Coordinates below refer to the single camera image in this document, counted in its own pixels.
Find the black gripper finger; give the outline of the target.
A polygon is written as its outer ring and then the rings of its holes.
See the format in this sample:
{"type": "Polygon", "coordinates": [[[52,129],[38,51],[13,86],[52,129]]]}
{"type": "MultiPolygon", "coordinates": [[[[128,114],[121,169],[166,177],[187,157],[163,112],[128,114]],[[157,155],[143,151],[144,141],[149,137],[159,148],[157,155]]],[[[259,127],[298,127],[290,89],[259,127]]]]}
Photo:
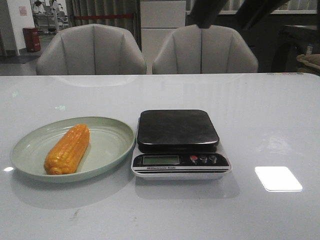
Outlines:
{"type": "Polygon", "coordinates": [[[194,23],[200,29],[208,29],[228,0],[196,0],[190,12],[194,23]]]}
{"type": "Polygon", "coordinates": [[[245,0],[236,12],[238,26],[248,30],[287,2],[288,0],[245,0]]]}

